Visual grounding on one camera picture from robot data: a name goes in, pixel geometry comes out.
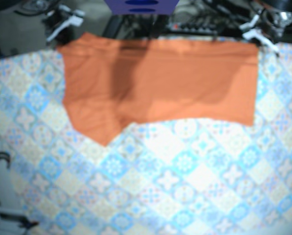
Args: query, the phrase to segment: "equipment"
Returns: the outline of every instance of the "equipment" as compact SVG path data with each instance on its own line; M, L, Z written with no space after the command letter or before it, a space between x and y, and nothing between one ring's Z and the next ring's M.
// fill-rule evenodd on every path
M5 160L7 162L7 168L10 168L11 157L8 153L0 152L0 160ZM36 221L29 221L22 211L0 207L1 231L25 235L31 228L37 226L38 224L39 223Z
M61 0L0 0L0 11L15 10L22 16L45 15L47 43L73 39L72 26L80 26L84 13L72 11ZM292 0L105 0L114 16L103 36L157 38L166 34L227 36L270 47L279 53L278 42L292 43ZM187 17L178 21L179 15Z

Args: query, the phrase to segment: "orange fabric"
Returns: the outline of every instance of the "orange fabric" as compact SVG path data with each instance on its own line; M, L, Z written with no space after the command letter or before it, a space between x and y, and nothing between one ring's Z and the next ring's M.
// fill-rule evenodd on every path
M59 51L70 120L103 145L131 122L205 117L253 124L255 45L120 41L86 33Z

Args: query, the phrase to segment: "gray floor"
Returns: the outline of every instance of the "gray floor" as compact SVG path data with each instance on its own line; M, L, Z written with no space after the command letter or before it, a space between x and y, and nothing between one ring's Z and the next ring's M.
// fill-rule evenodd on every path
M78 37L83 32L101 35L111 11L103 0L63 0L71 9L85 11L86 17L80 28L75 28ZM0 13L0 48L4 55L10 55L16 48L27 53L46 48L45 28L41 23L44 16L24 17L15 13Z

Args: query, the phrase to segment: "patterned tablecloth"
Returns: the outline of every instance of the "patterned tablecloth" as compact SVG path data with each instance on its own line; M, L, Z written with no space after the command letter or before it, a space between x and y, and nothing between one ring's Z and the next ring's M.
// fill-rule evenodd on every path
M71 126L55 51L0 60L0 139L39 235L218 235L292 220L292 45L260 53L255 125L132 124L104 148Z

